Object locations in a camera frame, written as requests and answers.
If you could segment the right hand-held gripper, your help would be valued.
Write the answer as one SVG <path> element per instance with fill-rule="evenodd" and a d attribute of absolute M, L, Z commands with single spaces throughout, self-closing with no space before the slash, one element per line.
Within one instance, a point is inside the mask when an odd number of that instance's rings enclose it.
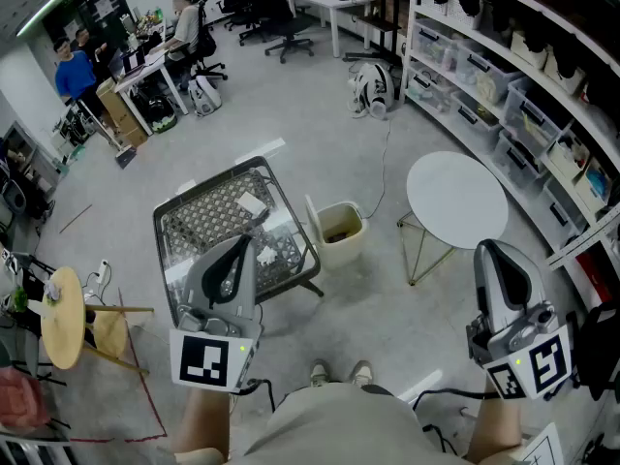
<path fill-rule="evenodd" d="M 557 388 L 572 372 L 569 331 L 544 301 L 537 265 L 516 247 L 485 239 L 475 250 L 474 271 L 482 315 L 466 327 L 470 359 L 505 400 L 537 399 Z M 532 305 L 505 327 L 506 307 Z"/>

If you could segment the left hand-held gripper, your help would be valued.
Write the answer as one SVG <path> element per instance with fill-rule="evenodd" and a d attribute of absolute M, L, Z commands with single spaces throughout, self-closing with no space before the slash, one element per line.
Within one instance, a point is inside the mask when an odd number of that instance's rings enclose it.
<path fill-rule="evenodd" d="M 221 242 L 193 263 L 183 291 L 185 304 L 178 307 L 178 326 L 170 330 L 174 383 L 207 390 L 242 389 L 264 330 L 256 317 L 255 296 L 252 236 Z"/>

